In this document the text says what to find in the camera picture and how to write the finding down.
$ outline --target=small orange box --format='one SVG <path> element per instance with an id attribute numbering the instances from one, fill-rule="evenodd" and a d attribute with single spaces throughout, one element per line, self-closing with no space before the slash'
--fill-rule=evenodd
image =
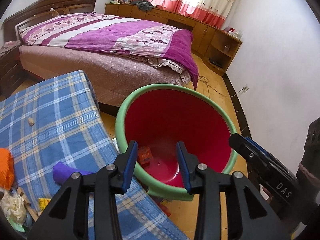
<path id="1" fill-rule="evenodd" d="M 144 165 L 150 162 L 152 154 L 149 146 L 143 146 L 138 149 L 138 163 Z"/>

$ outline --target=wooden cabinet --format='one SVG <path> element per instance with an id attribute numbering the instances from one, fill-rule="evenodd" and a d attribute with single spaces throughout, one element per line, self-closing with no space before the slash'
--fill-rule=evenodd
<path id="1" fill-rule="evenodd" d="M 185 17 L 183 15 L 180 14 L 176 14 L 176 13 L 170 13 L 168 19 L 170 20 L 174 20 L 176 22 L 180 22 L 186 25 L 189 25 L 191 27 L 194 27 L 196 25 L 196 20 L 190 18 L 190 17 Z"/>
<path id="2" fill-rule="evenodd" d="M 152 9 L 151 11 L 147 11 L 147 14 L 162 17 L 162 18 L 168 18 L 169 16 L 168 11 L 164 11 L 160 9 Z"/>
<path id="3" fill-rule="evenodd" d="M 144 20 L 146 17 L 146 13 L 147 12 L 139 10 L 138 6 L 132 6 L 131 18 Z"/>
<path id="4" fill-rule="evenodd" d="M 201 41 L 204 37 L 204 33 L 207 30 L 207 25 L 201 23 L 201 22 L 196 22 L 195 27 L 192 30 L 192 34 L 193 34 L 193 40 L 192 40 L 192 44 L 191 44 L 191 49 L 194 50 L 198 50 L 199 46 L 201 44 Z"/>
<path id="5" fill-rule="evenodd" d="M 136 5 L 108 3 L 106 4 L 105 14 L 144 19 L 191 31 L 193 34 L 192 52 L 201 57 L 208 68 L 221 76 L 226 72 L 242 44 L 241 41 L 229 36 L 222 30 L 196 19 L 159 8 L 144 12 L 139 10 Z"/>
<path id="6" fill-rule="evenodd" d="M 0 94 L 8 98 L 24 80 L 18 45 L 0 57 Z"/>
<path id="7" fill-rule="evenodd" d="M 120 16 L 120 17 L 130 18 L 131 11 L 132 11 L 132 5 L 131 4 L 119 4 L 118 14 L 117 15 Z"/>
<path id="8" fill-rule="evenodd" d="M 216 29 L 213 27 L 208 26 L 208 28 L 206 29 L 204 36 L 201 40 L 200 46 L 197 50 L 202 56 L 204 56 L 204 54 L 206 53 L 215 32 L 216 32 Z"/>
<path id="9" fill-rule="evenodd" d="M 119 4 L 106 3 L 105 15 L 118 15 Z"/>
<path id="10" fill-rule="evenodd" d="M 163 24 L 167 24 L 168 23 L 168 19 L 167 18 L 154 16 L 154 15 L 150 15 L 150 14 L 146 14 L 146 18 L 145 19 L 148 20 L 148 21 L 154 21 L 154 22 L 159 22 L 159 23 L 163 23 Z"/>

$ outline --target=green plastic bucket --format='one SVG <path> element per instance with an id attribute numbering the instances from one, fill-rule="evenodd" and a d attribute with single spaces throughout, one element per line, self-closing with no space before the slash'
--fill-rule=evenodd
<path id="1" fill-rule="evenodd" d="M 193 199 L 182 184 L 175 144 L 183 140 L 188 152 L 217 172 L 230 173 L 237 153 L 228 145 L 236 129 L 215 102 L 189 88 L 153 84 L 132 92 L 116 117 L 116 139 L 121 153 L 130 140 L 149 146 L 152 161 L 135 165 L 134 175 L 148 186 L 148 194 L 166 199 Z"/>

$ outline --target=wooden headboard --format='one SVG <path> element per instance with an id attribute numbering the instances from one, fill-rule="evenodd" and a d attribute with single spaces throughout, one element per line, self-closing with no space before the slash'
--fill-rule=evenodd
<path id="1" fill-rule="evenodd" d="M 4 41 L 16 41 L 19 39 L 20 28 L 44 22 L 58 15 L 93 12 L 95 3 L 96 0 L 38 0 L 4 20 Z"/>

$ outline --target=cabinet door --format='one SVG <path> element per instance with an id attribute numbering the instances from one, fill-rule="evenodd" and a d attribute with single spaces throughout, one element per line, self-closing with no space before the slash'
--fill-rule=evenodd
<path id="1" fill-rule="evenodd" d="M 105 15 L 117 15 L 119 5 L 114 3 L 106 3 Z"/>
<path id="2" fill-rule="evenodd" d="M 204 36 L 197 50 L 202 56 L 204 56 L 205 52 L 207 51 L 215 31 L 216 31 L 215 28 L 208 26 L 207 30 L 204 32 Z"/>
<path id="3" fill-rule="evenodd" d="M 206 30 L 207 30 L 207 25 L 200 22 L 196 23 L 195 27 L 192 30 L 193 41 L 192 41 L 191 49 L 194 49 L 195 51 L 198 50 Z"/>
<path id="4" fill-rule="evenodd" d="M 131 4 L 119 4 L 117 15 L 120 17 L 130 18 L 132 7 L 133 6 Z"/>
<path id="5" fill-rule="evenodd" d="M 147 12 L 139 10 L 138 6 L 132 6 L 131 18 L 144 20 L 144 18 L 146 17 L 146 13 Z"/>
<path id="6" fill-rule="evenodd" d="M 168 19 L 166 18 L 162 18 L 159 16 L 154 16 L 154 15 L 150 15 L 150 14 L 146 14 L 146 20 L 148 21 L 153 21 L 153 22 L 158 22 L 158 23 L 163 23 L 163 24 L 167 24 L 168 23 Z"/>

